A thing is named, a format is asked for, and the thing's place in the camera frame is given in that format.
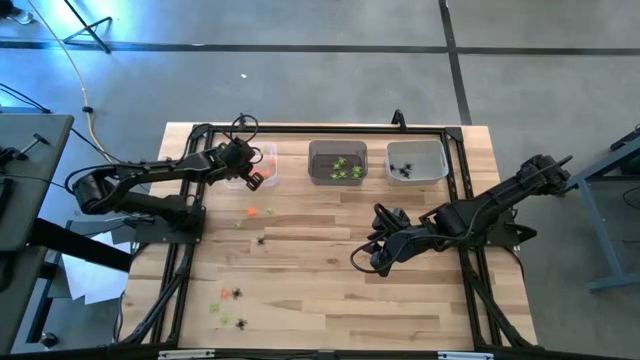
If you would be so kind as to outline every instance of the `gray floor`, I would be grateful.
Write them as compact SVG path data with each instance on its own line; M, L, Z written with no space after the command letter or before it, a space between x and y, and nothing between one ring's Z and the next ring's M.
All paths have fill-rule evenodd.
M445 44L437 0L78 1L88 20L112 15L113 41L218 44ZM61 35L79 27L62 1L36 1ZM638 2L631 0L450 0L460 46L637 47ZM50 39L40 24L0 22L0 40ZM57 50L1 50L0 81L57 113L76 117L80 87ZM96 108L96 131L116 156L152 159L167 121L226 120L247 112L268 121L387 123L401 108L411 123L460 124L446 55L163 53L73 51ZM576 172L640 122L638 57L461 56L474 124L488 125L500 174L533 154L575 156ZM17 105L2 97L3 105ZM56 180L101 158L72 137ZM637 234L636 210L621 200L634 184L596 191L616 241ZM550 349L638 358L640 287L592 294L585 283L607 275L577 194L534 198L519 222L539 236L522 247L536 333ZM51 189L41 216L84 218L75 200ZM637 269L640 245L619 244ZM84 307L56 300L46 330L59 348L111 339L113 302ZM16 352L25 346L22 329Z

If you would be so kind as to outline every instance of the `wooden table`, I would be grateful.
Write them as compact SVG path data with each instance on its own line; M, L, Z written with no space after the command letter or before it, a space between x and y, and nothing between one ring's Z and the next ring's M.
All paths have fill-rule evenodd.
M167 124L160 158L179 157L193 123ZM462 127L476 194L499 182L484 126ZM254 141L278 147L278 184L229 190L222 182L205 190L206 230L196 248L180 337L181 347L470 350L473 348L456 250L428 251L395 264L387 278L363 274L349 254L371 230L373 204L402 207L412 221L448 201L445 180L421 187L391 187L383 161L389 141L425 135L274 134ZM362 140L368 146L369 174L360 187L313 185L307 174L309 141ZM452 158L457 159L452 147ZM457 160L454 172L461 181ZM179 192L180 182L154 184L151 194ZM458 191L464 194L461 187ZM254 207L258 215L248 217ZM273 208L275 214L266 214ZM244 228L234 229L243 222ZM256 239L265 236L265 244ZM151 245L133 264L124 296L122 337L134 329L156 300L167 246ZM367 256L358 262L367 265ZM535 343L522 274L501 248L488 248L497 303L521 334ZM221 300L221 290L240 288L238 300ZM219 303L220 312L209 306ZM165 335L171 322L169 304ZM489 338L480 306L483 334ZM221 317L230 319L223 325ZM245 331L235 327L248 321Z

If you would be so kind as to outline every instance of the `translucent plastic bin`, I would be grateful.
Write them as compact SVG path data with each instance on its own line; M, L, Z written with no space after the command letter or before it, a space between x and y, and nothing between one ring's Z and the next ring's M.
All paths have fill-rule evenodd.
M335 168L340 161L344 164ZM332 175L345 172L345 177ZM309 176L315 185L358 186L367 176L367 144L362 141L313 140L309 143Z
M260 172L260 174L265 178L260 187L274 186L278 183L278 148L276 144L272 142L252 141L249 145L260 149L264 155L262 161L253 165L253 172ZM258 159L260 159L260 154L256 154L251 161L255 162L258 161ZM249 188L247 188L247 182L241 178L227 180L224 182L224 185L229 189L249 190Z
M444 147L437 140L390 142L385 169L394 186L431 185L449 173Z

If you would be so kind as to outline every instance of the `white cable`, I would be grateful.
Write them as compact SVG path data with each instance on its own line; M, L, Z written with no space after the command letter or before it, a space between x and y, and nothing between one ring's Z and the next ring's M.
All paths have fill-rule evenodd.
M73 70L76 72L76 76L78 77L78 81L80 81L80 86L82 88L82 97L84 98L84 106L85 107L89 107L89 97L87 96L87 89L86 89L86 87L84 85L84 80L82 79L82 75L80 75L80 71L78 70L78 67L76 66L76 63L73 61L73 58L71 57L71 54L69 54L69 51L67 51L67 48L64 46L62 41L60 41L60 39L58 38L56 33L53 32L53 29L51 29L51 26L49 26L49 23L47 23L47 20L45 20L44 17L42 16L42 14L40 14L40 11L38 11L38 8L36 8L36 6L33 5L31 0L27 0L27 1L29 2L29 5L31 5L31 7L33 8L33 11L35 11L35 13L38 15L40 20L42 20L42 23L47 27L47 29L49 29L49 32L56 39L56 41L58 42L58 45L60 45L60 47L62 48L64 53L67 55L67 58L69 59L69 62L71 63L71 66L73 66ZM93 115L90 112L86 112L84 110L83 110L83 112L87 115L87 127L89 128L89 135L91 135L91 138L93 139L93 142L96 143L96 146L100 150L102 150L103 152L107 152L104 149L104 147L102 146L102 144L100 143L100 141L98 141L98 138L96 137L96 135L94 133L94 130L93 130ZM102 154L102 156L105 159L107 159L107 161L109 163L113 164L113 160L111 158L109 158L109 156L107 156L105 154Z

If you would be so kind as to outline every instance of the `white paper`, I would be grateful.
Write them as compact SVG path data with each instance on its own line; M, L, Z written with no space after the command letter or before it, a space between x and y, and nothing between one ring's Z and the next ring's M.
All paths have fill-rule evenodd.
M114 245L111 232L96 235L92 239L126 253L130 253L131 250L129 243ZM129 274L126 272L69 255L63 255L63 258L73 300L84 295L84 303L89 305L115 299L122 294L127 285Z

